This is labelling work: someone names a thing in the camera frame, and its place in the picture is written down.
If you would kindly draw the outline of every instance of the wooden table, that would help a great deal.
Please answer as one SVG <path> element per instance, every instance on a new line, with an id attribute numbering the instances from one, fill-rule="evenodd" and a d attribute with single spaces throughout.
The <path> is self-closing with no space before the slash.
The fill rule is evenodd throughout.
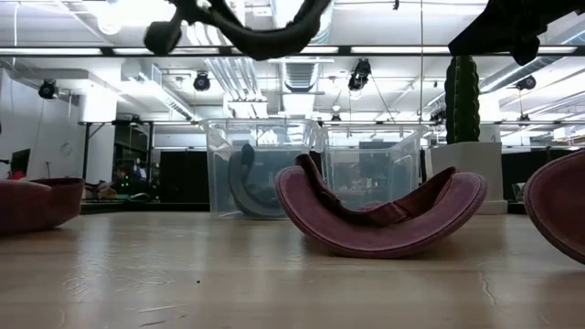
<path id="1" fill-rule="evenodd" d="M 407 260 L 326 254 L 287 220 L 77 218 L 0 240 L 2 329 L 585 328 L 585 267 L 522 216 Z"/>

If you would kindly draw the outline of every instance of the ceiling duct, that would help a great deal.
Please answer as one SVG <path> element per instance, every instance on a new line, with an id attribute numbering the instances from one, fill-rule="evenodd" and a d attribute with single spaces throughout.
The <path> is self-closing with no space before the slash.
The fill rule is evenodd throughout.
<path id="1" fill-rule="evenodd" d="M 585 44 L 585 22 L 577 24 L 576 26 L 562 33 L 560 36 L 552 39 L 549 44 L 564 46 L 577 46 Z M 564 57 L 560 56 L 540 57 L 536 58 L 523 67 L 518 66 L 517 64 L 511 64 L 480 83 L 480 91 L 481 93 L 488 93 L 501 90 L 502 88 L 518 82 L 527 76 L 558 62 L 563 58 Z"/>
<path id="2" fill-rule="evenodd" d="M 285 27 L 293 20 L 294 13 L 297 12 L 301 6 L 301 1 L 298 0 L 271 0 L 271 10 L 273 23 L 276 27 Z M 319 31 L 311 39 L 311 45 L 326 44 L 329 39 L 331 31 L 331 24 L 333 20 L 333 6 L 330 5 L 325 9 L 321 15 L 321 26 Z M 284 87 L 292 92 L 309 92 L 311 91 L 319 79 L 321 64 L 318 63 L 282 63 L 282 83 Z M 297 101 L 301 96 L 310 98 L 310 100 Z M 300 109 L 301 111 L 313 110 L 314 95 L 283 95 L 282 103 L 286 111 L 290 111 L 291 107 L 296 107 L 298 104 L 306 106 L 311 105 L 310 109 Z"/>
<path id="3" fill-rule="evenodd" d="M 163 74 L 156 65 L 144 65 L 135 58 L 126 59 L 122 64 L 121 81 L 140 83 L 145 88 L 149 88 L 152 95 L 167 109 L 176 111 L 186 120 L 194 120 L 190 106 L 163 85 Z"/>

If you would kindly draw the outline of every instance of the ceiling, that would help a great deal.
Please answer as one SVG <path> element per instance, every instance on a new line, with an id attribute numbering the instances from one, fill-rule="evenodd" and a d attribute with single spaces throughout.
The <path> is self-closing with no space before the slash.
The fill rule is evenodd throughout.
<path id="1" fill-rule="evenodd" d="M 117 46 L 143 47 L 142 38 L 148 22 L 165 19 L 172 15 L 172 7 L 163 0 L 120 0 L 133 4 L 132 14 L 111 16 L 121 19 L 125 26 L 118 33 L 101 32 L 98 21 L 100 8 L 105 2 L 92 1 L 0 1 L 0 46 Z M 335 1 L 333 20 L 328 39 L 334 45 L 447 45 L 466 28 L 485 7 L 485 0 L 401 0 L 398 11 L 392 10 L 393 1 Z M 246 0 L 245 22 L 247 26 L 266 29 L 272 27 L 270 0 Z M 577 25 L 585 27 L 585 16 L 571 14 L 548 27 L 540 36 L 544 45 L 557 45 L 559 36 Z M 181 45 L 192 45 L 183 37 Z M 343 120 L 387 119 L 388 111 L 397 120 L 414 120 L 421 105 L 428 117 L 432 107 L 429 101 L 443 92 L 445 71 L 449 58 L 433 57 L 374 57 L 370 58 L 372 76 L 358 100 L 351 100 L 347 90 L 348 72 L 357 58 L 336 57 L 321 64 L 319 83 L 312 90 L 314 97 L 312 117 L 328 119 L 339 105 Z M 496 72 L 515 65 L 510 57 L 476 57 L 480 79 L 487 79 Z M 24 58 L 20 66 L 36 69 L 86 69 L 110 83 L 123 96 L 118 111 L 141 115 L 165 114 L 168 108 L 160 101 L 152 101 L 152 95 L 137 92 L 130 84 L 121 81 L 120 67 L 123 58 Z M 155 64 L 164 73 L 163 83 L 177 98 L 188 105 L 198 117 L 222 117 L 224 90 L 210 74 L 211 88 L 195 92 L 193 78 L 199 70 L 207 70 L 204 58 L 148 58 L 144 65 Z M 254 62 L 262 95 L 268 102 L 268 114 L 284 115 L 280 65 Z M 585 58 L 564 58 L 533 74 L 537 88 L 524 92 L 522 101 L 514 89 L 503 89 L 490 97 L 500 103 L 501 119 L 514 120 L 520 110 L 554 104 L 563 98 L 582 91 Z M 539 120 L 556 120 L 565 113 L 579 112 L 580 102 L 559 107 L 544 113 Z"/>

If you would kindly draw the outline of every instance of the transparent plastic bin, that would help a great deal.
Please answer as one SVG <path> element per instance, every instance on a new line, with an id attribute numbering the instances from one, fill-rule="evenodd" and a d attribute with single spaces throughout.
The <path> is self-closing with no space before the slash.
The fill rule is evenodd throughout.
<path id="1" fill-rule="evenodd" d="M 276 175 L 294 165 L 297 155 L 309 153 L 319 126 L 284 119 L 210 119 L 201 124 L 207 136 L 211 212 L 285 218 L 274 190 Z"/>
<path id="2" fill-rule="evenodd" d="M 401 198 L 419 185 L 420 125 L 324 127 L 324 180 L 346 207 Z"/>

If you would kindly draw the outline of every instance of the plant pot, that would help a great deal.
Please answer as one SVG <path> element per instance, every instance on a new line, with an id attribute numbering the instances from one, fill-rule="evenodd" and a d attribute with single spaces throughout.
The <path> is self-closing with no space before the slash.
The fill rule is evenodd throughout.
<path id="1" fill-rule="evenodd" d="M 482 175 L 489 183 L 487 197 L 477 211 L 480 215 L 507 213 L 502 183 L 502 144 L 466 142 L 425 151 L 427 177 L 454 166 L 462 172 Z"/>

